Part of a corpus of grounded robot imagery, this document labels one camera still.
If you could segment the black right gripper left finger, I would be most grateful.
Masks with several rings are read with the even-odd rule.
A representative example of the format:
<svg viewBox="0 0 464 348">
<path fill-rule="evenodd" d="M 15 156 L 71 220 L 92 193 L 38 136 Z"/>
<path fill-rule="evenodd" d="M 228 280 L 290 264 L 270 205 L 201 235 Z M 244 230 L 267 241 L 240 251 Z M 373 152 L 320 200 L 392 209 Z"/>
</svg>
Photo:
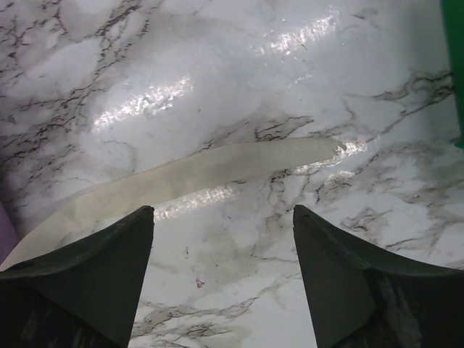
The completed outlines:
<svg viewBox="0 0 464 348">
<path fill-rule="evenodd" d="M 2 347 L 127 347 L 154 210 L 1 272 Z"/>
</svg>

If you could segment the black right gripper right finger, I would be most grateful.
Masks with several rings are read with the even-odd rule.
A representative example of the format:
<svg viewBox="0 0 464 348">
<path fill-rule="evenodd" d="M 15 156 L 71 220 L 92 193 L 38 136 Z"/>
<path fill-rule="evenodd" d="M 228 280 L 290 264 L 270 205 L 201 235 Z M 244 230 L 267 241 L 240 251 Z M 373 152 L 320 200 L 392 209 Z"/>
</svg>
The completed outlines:
<svg viewBox="0 0 464 348">
<path fill-rule="evenodd" d="M 319 347 L 461 347 L 463 272 L 388 252 L 305 206 L 294 240 Z"/>
</svg>

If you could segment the cream ribbon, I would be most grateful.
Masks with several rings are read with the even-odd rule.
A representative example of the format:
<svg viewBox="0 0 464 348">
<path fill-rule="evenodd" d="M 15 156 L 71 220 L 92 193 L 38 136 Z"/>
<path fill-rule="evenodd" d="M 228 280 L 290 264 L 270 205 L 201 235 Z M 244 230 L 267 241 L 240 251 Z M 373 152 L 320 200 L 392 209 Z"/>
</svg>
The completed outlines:
<svg viewBox="0 0 464 348">
<path fill-rule="evenodd" d="M 228 144 L 105 183 L 77 196 L 27 234 L 1 264 L 47 254 L 65 237 L 143 205 L 159 204 L 233 181 L 332 160 L 345 146 L 327 138 Z"/>
</svg>

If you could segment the purple wrapping paper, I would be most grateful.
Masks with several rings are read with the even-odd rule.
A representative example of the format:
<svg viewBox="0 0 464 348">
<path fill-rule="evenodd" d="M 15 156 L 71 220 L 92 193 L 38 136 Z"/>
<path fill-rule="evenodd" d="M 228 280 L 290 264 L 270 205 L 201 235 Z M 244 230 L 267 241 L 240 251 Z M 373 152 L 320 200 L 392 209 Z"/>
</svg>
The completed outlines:
<svg viewBox="0 0 464 348">
<path fill-rule="evenodd" d="M 9 216 L 0 204 L 0 263 L 3 263 L 18 243 L 18 237 Z"/>
</svg>

